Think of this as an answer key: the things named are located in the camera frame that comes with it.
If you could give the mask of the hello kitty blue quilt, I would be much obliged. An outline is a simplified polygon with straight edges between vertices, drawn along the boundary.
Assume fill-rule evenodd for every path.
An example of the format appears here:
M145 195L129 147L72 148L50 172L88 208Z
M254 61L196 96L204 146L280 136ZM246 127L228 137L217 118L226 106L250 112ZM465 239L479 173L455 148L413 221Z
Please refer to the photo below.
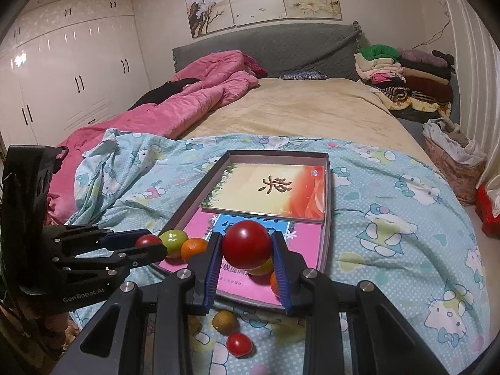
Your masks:
M327 154L333 243L325 272L338 282L374 282L451 374L487 347L487 281L469 216L433 167L400 152L319 138L172 141L110 129L77 167L69 223L158 234L229 150Z

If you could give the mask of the pink quilted blanket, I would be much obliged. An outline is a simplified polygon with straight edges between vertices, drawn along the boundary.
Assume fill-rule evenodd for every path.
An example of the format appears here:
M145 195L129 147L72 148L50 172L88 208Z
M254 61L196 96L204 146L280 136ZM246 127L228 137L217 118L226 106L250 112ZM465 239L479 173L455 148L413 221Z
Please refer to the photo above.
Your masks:
M45 222L65 223L75 212L75 171L83 160L83 153L99 144L106 130L177 138L206 113L243 97L258 85L258 77L266 74L253 57L239 50L211 53L175 73L174 82L189 78L197 82L160 104L145 103L107 121L74 131L61 142L63 147L69 148L69 153L61 170L52 178Z

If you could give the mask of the blue patterned pillow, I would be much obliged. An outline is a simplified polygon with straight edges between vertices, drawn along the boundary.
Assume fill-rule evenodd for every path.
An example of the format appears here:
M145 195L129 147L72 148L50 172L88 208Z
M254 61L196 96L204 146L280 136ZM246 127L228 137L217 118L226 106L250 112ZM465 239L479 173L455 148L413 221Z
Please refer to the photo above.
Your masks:
M279 78L281 80L326 80L328 76L316 70L306 70L284 73Z

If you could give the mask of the green jujube fruit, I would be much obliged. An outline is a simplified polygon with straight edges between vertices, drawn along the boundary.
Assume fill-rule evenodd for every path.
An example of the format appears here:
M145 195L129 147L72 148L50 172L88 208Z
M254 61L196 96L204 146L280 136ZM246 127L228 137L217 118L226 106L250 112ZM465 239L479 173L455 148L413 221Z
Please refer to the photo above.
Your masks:
M163 245L167 248L167 258L176 259L181 256L181 247L188 240L185 231L181 229L171 229L159 235Z

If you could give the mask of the red bag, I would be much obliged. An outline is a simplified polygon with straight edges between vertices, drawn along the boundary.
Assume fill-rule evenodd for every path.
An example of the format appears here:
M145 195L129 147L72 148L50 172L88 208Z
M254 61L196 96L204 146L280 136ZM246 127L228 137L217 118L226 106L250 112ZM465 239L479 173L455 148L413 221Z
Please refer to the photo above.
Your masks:
M490 237L499 237L500 221L499 217L493 216L493 206L487 196L486 186L481 185L476 191L475 212L481 220L482 231Z

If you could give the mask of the grey shallow box tray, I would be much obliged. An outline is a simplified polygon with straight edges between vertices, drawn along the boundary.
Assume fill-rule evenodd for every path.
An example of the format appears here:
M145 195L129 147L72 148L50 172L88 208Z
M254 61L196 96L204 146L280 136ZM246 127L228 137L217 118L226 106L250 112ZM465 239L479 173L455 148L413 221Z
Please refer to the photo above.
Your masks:
M322 220L306 220L301 218L286 218L256 215L244 212L231 212L215 209L206 209L201 206L202 201L207 194L213 190L213 187L219 180L224 170L233 163L266 163L266 164L294 164L294 165L313 165L325 168L325 214ZM332 179L329 157L320 152L290 152L290 151L270 151L270 150L229 150L226 152L211 169L206 173L202 180L195 186L188 197L181 203L180 207L174 213L172 218L181 218L196 208L201 208L208 213L218 214L242 214L256 216L259 218L269 217L272 219L297 220L303 223L320 223L323 226L323 240L328 243L324 249L323 258L326 264L327 252L330 244L331 232L331 191ZM187 266L181 257L176 259L164 258L158 263L158 268L164 272L172 273L179 268Z

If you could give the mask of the grey headboard cover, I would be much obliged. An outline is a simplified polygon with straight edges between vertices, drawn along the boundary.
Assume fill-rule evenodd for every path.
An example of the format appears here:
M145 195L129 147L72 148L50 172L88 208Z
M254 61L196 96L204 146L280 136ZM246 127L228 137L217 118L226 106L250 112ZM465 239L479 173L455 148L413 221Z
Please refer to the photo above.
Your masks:
M354 55L362 35L358 22L267 25L175 47L173 60L179 71L211 53L239 50L255 59L270 78L317 71L329 78L357 80Z

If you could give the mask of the brownish small fruit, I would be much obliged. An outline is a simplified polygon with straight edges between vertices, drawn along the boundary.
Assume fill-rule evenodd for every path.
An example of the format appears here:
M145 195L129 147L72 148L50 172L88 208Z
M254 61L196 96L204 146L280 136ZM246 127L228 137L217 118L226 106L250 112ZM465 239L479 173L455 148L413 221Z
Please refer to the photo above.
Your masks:
M213 328L224 336L236 333L239 329L237 317L227 310L217 312L212 319Z

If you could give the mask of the orange tangerine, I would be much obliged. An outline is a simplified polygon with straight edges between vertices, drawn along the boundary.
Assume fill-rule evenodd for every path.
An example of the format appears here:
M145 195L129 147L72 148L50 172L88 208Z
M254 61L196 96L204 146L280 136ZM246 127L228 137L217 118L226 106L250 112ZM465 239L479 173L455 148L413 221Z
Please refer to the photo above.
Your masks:
M279 296L279 287L277 283L277 279L275 276L275 272L272 272L272 274L269 277L269 284L272 292L276 295Z
M189 260L206 251L208 243L202 238L190 238L186 240L181 246L181 258L185 263Z

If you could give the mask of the large red tomato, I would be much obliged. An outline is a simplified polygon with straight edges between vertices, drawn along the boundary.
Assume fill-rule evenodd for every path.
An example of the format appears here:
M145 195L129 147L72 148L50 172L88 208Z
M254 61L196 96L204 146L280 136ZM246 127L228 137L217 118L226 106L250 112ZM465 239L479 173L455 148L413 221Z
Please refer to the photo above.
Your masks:
M228 228L221 241L225 260L235 268L254 269L272 255L272 243L266 228L259 222L244 220Z

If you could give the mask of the white wardrobe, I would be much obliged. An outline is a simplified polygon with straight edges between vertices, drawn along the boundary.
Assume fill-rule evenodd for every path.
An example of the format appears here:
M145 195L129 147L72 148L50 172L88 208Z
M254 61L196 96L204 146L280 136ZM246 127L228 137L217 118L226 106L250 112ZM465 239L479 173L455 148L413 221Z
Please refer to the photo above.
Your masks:
M131 0L60 0L21 15L1 44L5 146L55 146L150 88Z

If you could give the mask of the beige bed blanket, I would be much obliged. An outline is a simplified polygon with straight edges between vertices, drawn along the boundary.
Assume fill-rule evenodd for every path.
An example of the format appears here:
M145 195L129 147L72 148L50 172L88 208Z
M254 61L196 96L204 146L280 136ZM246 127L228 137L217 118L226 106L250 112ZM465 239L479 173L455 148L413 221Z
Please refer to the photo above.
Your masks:
M334 138L431 159L369 88L348 79L262 79L259 86L206 114L184 138L245 133Z

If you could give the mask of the stack of folded clothes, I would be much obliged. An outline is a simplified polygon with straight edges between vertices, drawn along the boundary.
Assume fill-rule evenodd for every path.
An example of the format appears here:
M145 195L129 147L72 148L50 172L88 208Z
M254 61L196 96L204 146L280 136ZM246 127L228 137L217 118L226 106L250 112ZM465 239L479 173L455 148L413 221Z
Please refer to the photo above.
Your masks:
M354 60L360 81L396 118L424 124L452 113L453 55L371 45L355 53Z

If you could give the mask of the yellow orange book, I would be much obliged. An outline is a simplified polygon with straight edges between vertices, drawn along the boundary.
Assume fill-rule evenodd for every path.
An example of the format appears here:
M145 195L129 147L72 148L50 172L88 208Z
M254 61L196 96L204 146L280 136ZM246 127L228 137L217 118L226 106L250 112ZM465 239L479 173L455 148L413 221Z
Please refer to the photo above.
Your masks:
M322 220L325 168L313 165L233 163L201 206L283 218Z

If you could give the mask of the small red cherry tomato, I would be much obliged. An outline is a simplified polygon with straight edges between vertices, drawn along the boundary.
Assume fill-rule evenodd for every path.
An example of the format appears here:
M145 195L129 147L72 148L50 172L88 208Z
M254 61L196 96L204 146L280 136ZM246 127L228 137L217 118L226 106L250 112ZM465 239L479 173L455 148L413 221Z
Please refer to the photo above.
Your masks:
M163 242L160 238L158 238L154 234L144 234L136 240L135 246L154 246L154 245L162 245Z

